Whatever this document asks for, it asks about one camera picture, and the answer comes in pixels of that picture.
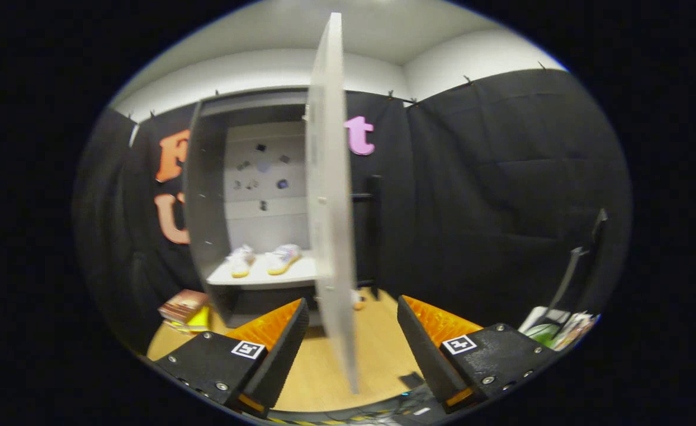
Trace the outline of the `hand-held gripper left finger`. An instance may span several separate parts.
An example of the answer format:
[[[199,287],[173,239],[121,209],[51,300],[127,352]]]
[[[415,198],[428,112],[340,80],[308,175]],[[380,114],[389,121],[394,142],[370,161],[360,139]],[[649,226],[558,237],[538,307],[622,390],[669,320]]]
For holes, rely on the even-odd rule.
[[[309,325],[300,298],[226,334],[205,331],[156,361],[190,390],[266,418],[277,404]]]

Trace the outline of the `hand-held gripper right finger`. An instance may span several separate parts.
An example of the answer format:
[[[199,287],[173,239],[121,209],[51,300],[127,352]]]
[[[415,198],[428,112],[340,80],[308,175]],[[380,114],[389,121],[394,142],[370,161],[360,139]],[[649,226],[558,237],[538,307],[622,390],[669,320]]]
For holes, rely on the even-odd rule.
[[[501,398],[558,358],[557,351],[507,324],[483,327],[407,295],[397,299],[397,323],[448,414]]]

